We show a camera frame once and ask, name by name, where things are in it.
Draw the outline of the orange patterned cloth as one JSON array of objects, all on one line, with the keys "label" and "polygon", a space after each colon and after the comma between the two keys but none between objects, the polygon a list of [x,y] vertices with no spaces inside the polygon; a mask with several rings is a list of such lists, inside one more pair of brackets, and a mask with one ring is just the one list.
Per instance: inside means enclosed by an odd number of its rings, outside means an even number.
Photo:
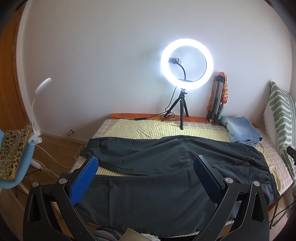
[{"label": "orange patterned cloth", "polygon": [[217,122],[222,116],[224,105],[227,104],[228,100],[228,84],[227,84],[227,75],[225,74],[225,83],[220,84],[220,87],[223,87],[219,90],[218,101],[216,102],[214,114],[212,116],[213,121]]}]

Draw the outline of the blue chair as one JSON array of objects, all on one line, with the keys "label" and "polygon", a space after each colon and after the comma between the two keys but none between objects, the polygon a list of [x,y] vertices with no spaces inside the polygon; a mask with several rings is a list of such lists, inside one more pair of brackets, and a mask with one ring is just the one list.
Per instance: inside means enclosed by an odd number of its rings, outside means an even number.
[{"label": "blue chair", "polygon": [[1,131],[1,189],[21,185],[30,166],[43,168],[33,159],[35,146],[41,142],[40,131],[32,131],[30,125],[22,130]]}]

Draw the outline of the black phone holder gooseneck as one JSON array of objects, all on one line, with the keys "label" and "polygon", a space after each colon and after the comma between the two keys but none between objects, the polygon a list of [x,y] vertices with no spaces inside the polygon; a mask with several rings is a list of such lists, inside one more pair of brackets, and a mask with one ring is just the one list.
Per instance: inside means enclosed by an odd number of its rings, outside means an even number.
[{"label": "black phone holder gooseneck", "polygon": [[179,58],[169,58],[168,63],[170,64],[170,71],[178,80],[183,82],[193,82],[187,78],[185,68],[182,66]]}]

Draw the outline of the folded silver tripod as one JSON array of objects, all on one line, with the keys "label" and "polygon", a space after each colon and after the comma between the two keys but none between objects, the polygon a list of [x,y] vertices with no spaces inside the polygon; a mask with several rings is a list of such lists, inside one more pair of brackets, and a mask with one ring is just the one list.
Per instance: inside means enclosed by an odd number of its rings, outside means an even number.
[{"label": "folded silver tripod", "polygon": [[211,89],[211,96],[208,101],[207,105],[207,114],[205,121],[207,123],[215,123],[213,121],[212,116],[214,114],[216,102],[218,101],[218,95],[219,95],[219,90],[221,90],[223,87],[220,87],[220,84],[225,83],[225,73],[224,72],[219,72],[217,75],[214,76],[213,79],[213,85]]}]

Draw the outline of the white clip lamp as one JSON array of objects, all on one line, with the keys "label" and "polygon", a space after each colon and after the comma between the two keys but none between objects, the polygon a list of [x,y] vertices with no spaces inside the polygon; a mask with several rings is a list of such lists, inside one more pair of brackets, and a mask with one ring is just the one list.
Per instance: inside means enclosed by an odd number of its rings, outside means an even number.
[{"label": "white clip lamp", "polygon": [[40,116],[40,96],[42,93],[48,88],[48,86],[52,83],[52,78],[48,77],[43,80],[34,91],[34,98],[31,104],[31,126],[32,133],[30,134],[28,143],[29,144],[40,144],[42,142],[41,138],[41,129],[39,124],[39,116]]}]

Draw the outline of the black mini tripod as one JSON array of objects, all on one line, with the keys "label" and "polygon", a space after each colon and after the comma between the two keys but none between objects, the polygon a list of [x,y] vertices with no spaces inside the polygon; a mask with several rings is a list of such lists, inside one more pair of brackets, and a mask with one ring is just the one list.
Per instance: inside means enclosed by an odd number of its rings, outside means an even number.
[{"label": "black mini tripod", "polygon": [[185,95],[187,94],[185,89],[181,89],[178,98],[171,104],[173,98],[171,98],[168,105],[169,109],[165,109],[165,114],[163,120],[167,119],[170,114],[172,114],[173,108],[179,103],[180,104],[180,129],[184,129],[184,116],[189,117],[188,108],[185,100]]}]

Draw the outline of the leopard print cushion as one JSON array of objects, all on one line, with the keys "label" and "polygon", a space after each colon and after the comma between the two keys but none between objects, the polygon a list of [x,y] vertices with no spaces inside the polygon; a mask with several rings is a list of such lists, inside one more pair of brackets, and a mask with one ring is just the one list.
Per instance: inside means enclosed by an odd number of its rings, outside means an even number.
[{"label": "leopard print cushion", "polygon": [[1,141],[1,179],[14,181],[32,133],[31,123],[21,130],[7,130]]}]

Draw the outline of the folded blue jeans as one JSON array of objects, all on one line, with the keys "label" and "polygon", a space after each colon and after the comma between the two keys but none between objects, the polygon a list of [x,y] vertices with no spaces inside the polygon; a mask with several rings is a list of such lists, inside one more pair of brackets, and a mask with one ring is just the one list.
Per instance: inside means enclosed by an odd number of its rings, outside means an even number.
[{"label": "folded blue jeans", "polygon": [[221,116],[219,121],[227,129],[232,143],[255,146],[262,141],[261,134],[245,117],[232,118]]}]

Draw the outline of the yellow striped towel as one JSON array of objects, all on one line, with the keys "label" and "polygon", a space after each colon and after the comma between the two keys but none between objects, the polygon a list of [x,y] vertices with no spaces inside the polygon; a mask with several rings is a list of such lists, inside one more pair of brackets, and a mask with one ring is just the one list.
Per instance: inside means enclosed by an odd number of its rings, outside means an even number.
[{"label": "yellow striped towel", "polygon": [[[264,158],[273,174],[278,192],[283,194],[292,184],[285,163],[281,159],[274,144],[263,134],[262,141],[255,149],[262,152]],[[157,120],[106,120],[94,134],[98,137],[119,137],[133,139],[158,139],[167,136],[187,135],[194,137],[208,138],[216,141],[230,142],[228,131],[223,126],[215,126],[202,123],[186,123],[184,130],[179,128],[173,121],[161,122]]]}]

